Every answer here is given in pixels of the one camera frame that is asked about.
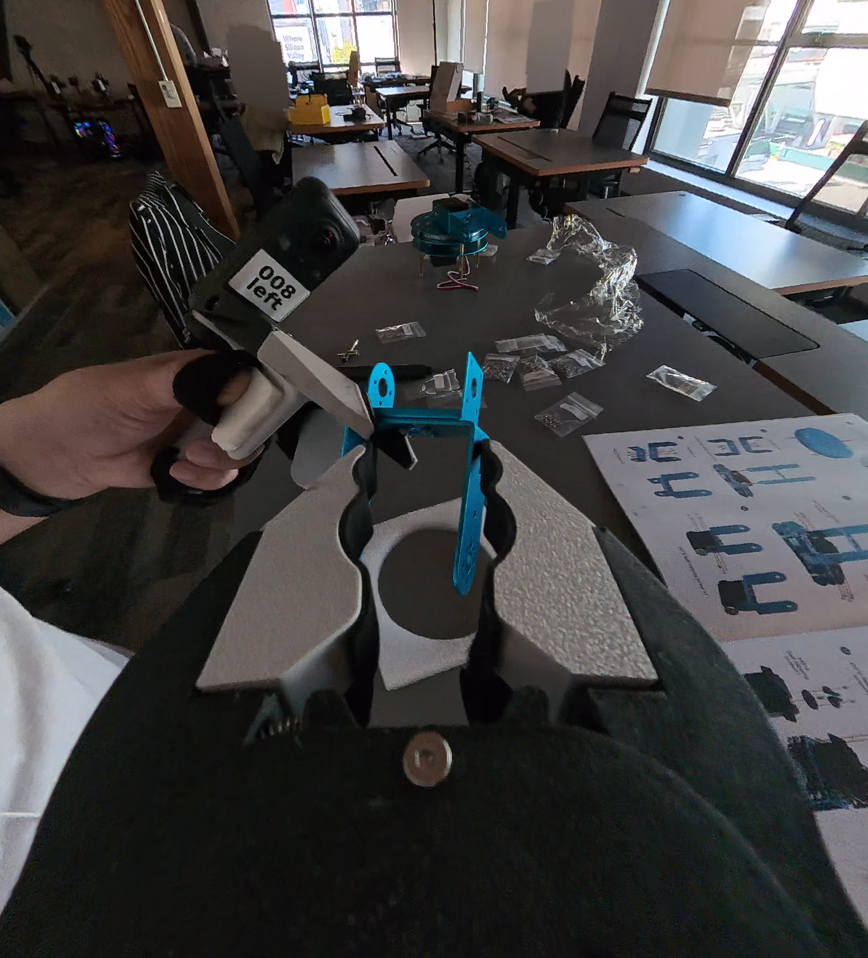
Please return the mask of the crumpled clear plastic wrap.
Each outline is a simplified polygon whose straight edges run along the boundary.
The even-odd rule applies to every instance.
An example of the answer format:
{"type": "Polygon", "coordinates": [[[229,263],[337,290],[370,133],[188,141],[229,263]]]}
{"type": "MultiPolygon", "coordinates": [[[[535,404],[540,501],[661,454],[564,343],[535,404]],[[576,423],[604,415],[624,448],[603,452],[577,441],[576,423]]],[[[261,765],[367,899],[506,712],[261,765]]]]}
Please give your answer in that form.
{"type": "Polygon", "coordinates": [[[579,265],[589,284],[570,295],[550,288],[535,306],[537,323],[602,354],[642,329],[638,256],[632,246],[606,239],[578,214],[565,214],[553,219],[550,239],[537,253],[541,264],[556,272],[565,264],[579,265]]]}

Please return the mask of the computer with coloured lights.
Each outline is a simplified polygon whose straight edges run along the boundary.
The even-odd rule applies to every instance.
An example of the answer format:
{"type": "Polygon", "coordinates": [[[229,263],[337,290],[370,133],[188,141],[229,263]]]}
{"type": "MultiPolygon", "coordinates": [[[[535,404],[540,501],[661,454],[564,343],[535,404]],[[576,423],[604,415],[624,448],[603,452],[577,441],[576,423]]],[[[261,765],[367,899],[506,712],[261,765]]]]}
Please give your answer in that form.
{"type": "Polygon", "coordinates": [[[91,162],[115,161],[122,150],[111,126],[103,119],[74,119],[70,124],[82,157],[91,162]]]}

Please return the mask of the black office chair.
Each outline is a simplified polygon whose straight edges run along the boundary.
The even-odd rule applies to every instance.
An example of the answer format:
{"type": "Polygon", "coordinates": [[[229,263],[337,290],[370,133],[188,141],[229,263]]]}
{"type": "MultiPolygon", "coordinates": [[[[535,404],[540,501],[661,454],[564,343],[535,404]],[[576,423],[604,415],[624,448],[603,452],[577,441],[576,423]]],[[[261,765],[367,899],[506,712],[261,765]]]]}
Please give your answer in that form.
{"type": "Polygon", "coordinates": [[[592,134],[592,143],[611,150],[632,151],[651,112],[651,98],[636,98],[611,91],[592,134]]]}
{"type": "Polygon", "coordinates": [[[868,121],[799,201],[785,228],[846,252],[868,254],[868,121]]]}

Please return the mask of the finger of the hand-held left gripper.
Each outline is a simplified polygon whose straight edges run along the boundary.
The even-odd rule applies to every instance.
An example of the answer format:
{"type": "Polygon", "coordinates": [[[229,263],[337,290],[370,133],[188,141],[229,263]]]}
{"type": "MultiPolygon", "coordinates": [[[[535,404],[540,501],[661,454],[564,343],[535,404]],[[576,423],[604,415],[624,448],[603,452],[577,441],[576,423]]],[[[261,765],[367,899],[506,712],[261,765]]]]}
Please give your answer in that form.
{"type": "MultiPolygon", "coordinates": [[[[312,486],[343,457],[346,427],[336,418],[303,418],[291,465],[291,477],[303,488],[312,486]]],[[[418,459],[411,442],[399,429],[372,438],[374,447],[402,468],[412,470],[418,459]]]]}
{"type": "Polygon", "coordinates": [[[246,459],[308,401],[361,438],[375,432],[370,406],[356,383],[297,340],[273,331],[257,359],[260,367],[251,371],[247,389],[225,407],[212,432],[214,444],[232,459],[246,459]]]}

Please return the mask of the printed instruction sheet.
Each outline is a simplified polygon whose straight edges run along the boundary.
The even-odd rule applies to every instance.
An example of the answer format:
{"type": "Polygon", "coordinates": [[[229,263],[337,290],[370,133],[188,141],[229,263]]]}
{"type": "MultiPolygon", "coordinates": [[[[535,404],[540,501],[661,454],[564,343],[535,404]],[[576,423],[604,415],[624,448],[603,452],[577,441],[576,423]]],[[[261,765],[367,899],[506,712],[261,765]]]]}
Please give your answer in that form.
{"type": "Polygon", "coordinates": [[[668,590],[761,702],[868,927],[868,423],[584,441],[668,590]]]}

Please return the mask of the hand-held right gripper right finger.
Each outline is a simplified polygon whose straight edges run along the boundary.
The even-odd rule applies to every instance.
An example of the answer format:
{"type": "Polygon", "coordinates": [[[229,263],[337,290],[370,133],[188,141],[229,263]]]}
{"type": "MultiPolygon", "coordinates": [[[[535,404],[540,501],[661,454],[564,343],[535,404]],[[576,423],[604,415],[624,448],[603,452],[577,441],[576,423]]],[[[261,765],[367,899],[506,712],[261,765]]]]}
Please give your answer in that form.
{"type": "Polygon", "coordinates": [[[500,720],[523,688],[557,719],[580,689],[655,687],[594,523],[499,442],[479,451],[493,559],[469,649],[469,718],[500,720]]]}

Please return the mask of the light grey desk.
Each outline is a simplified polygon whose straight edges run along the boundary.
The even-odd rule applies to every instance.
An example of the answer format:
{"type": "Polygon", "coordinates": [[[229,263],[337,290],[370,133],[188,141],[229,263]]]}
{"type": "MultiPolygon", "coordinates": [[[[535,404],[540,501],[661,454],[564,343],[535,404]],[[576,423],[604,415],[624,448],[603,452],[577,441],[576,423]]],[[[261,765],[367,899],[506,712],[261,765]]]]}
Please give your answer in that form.
{"type": "Polygon", "coordinates": [[[695,194],[675,191],[585,200],[566,209],[636,222],[782,295],[848,289],[868,283],[868,259],[695,194]]]}

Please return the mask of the group of clear screw bags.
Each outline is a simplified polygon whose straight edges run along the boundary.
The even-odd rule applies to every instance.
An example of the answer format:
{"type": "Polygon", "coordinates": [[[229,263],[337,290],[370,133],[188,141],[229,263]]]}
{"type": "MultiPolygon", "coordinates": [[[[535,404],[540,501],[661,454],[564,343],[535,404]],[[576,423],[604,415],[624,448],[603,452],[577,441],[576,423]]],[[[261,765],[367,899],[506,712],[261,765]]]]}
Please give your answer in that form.
{"type": "MultiPolygon", "coordinates": [[[[497,351],[487,353],[476,362],[480,379],[474,383],[477,399],[483,396],[483,383],[496,381],[509,384],[519,377],[526,392],[550,389],[574,378],[585,376],[606,363],[608,344],[594,343],[590,348],[569,350],[558,337],[549,333],[499,340],[497,351]]],[[[704,401],[717,389],[714,383],[692,377],[668,366],[660,365],[647,378],[665,389],[692,401],[704,401]]],[[[602,407],[578,393],[571,393],[552,406],[536,414],[536,419],[565,436],[581,425],[595,420],[602,407]]]]}

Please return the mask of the dark grey desk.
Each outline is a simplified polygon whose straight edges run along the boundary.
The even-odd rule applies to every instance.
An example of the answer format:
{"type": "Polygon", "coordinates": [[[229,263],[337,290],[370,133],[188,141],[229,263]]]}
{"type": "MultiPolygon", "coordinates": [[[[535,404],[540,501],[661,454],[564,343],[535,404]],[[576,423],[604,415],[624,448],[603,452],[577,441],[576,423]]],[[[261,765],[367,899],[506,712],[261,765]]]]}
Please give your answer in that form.
{"type": "MultiPolygon", "coordinates": [[[[436,372],[452,367],[462,373],[469,354],[481,358],[497,339],[528,331],[542,295],[540,281],[563,281],[567,292],[589,287],[577,264],[556,272],[527,261],[545,235],[520,230],[502,241],[499,254],[474,271],[478,292],[437,291],[431,273],[410,279],[405,244],[364,247],[299,307],[286,330],[325,358],[343,341],[365,333],[367,360],[420,362],[436,372]]],[[[653,300],[646,303],[643,329],[608,353],[604,367],[533,392],[490,381],[486,394],[481,427],[489,440],[499,442],[582,511],[597,533],[617,533],[624,545],[638,545],[640,538],[596,466],[584,442],[587,435],[775,421],[807,413],[777,385],[653,300]],[[660,365],[712,382],[717,389],[704,401],[681,397],[647,378],[660,365]],[[559,436],[536,414],[571,393],[597,403],[602,412],[559,436]]],[[[375,526],[460,498],[466,441],[418,438],[414,444],[419,455],[415,473],[380,454],[375,526]]]]}

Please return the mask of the white foam square with hole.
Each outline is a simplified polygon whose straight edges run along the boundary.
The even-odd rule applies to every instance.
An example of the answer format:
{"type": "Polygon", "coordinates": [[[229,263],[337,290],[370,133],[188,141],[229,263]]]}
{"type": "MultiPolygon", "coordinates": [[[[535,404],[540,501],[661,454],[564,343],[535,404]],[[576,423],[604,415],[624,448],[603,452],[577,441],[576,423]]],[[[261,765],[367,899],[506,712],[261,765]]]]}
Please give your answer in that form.
{"type": "Polygon", "coordinates": [[[361,562],[370,574],[388,691],[462,667],[478,628],[484,575],[495,552],[481,536],[475,582],[461,595],[453,566],[460,498],[381,522],[361,562]]]}

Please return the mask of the beige window roller blinds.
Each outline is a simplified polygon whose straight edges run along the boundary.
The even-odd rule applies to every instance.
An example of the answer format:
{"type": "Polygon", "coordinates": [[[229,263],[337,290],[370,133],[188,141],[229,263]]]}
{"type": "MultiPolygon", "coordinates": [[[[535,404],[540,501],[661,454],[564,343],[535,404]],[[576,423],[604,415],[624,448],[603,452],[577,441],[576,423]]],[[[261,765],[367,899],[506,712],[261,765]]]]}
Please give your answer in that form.
{"type": "Polygon", "coordinates": [[[396,2],[408,71],[456,61],[503,87],[559,89],[585,81],[588,111],[609,90],[685,95],[727,105],[755,52],[779,41],[796,2],[396,2]]]}

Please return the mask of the blue metal bracket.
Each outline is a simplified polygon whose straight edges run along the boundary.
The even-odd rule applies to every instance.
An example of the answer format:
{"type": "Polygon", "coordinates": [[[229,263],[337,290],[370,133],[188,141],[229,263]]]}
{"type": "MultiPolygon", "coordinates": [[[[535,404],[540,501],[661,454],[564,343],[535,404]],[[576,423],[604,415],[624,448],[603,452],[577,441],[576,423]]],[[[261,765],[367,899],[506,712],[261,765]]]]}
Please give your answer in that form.
{"type": "Polygon", "coordinates": [[[342,452],[348,453],[356,446],[372,443],[404,469],[410,470],[416,462],[409,444],[412,437],[466,439],[464,494],[453,562],[453,584],[460,595],[470,591],[475,578],[485,507],[480,445],[488,440],[488,436],[479,425],[483,386],[483,370],[469,354],[462,403],[458,410],[398,407],[394,405],[396,384],[391,367],[386,363],[376,364],[367,381],[374,432],[367,433],[365,427],[356,430],[347,427],[342,446],[342,452]]]}

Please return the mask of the wooden support post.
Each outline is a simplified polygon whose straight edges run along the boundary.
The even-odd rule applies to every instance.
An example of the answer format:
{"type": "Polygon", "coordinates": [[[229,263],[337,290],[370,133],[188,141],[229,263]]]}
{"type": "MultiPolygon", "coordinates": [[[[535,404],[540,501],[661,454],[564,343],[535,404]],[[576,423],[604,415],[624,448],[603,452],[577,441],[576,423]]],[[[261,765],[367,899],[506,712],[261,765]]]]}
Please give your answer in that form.
{"type": "Polygon", "coordinates": [[[160,1],[103,1],[130,77],[149,116],[168,169],[230,239],[236,217],[160,1]]]}

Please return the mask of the person's left hand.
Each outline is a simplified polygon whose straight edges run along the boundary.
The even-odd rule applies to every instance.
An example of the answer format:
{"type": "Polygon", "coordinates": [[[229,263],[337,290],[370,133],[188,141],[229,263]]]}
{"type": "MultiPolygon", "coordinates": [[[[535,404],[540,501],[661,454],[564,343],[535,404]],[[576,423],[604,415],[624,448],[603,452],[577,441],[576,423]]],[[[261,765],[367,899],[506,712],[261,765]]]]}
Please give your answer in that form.
{"type": "Polygon", "coordinates": [[[75,370],[0,404],[0,466],[29,489],[75,500],[153,485],[155,456],[192,423],[177,373],[206,351],[75,370]]]}

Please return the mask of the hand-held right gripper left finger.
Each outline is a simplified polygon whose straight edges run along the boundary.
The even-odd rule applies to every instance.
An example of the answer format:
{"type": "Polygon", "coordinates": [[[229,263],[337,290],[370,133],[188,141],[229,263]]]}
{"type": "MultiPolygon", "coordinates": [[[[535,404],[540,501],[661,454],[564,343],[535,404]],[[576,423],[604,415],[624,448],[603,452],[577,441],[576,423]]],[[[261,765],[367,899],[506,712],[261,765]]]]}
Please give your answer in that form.
{"type": "Polygon", "coordinates": [[[377,612],[361,561],[377,453],[357,446],[263,528],[208,654],[201,692],[273,690],[290,712],[333,691],[368,720],[377,612]]]}

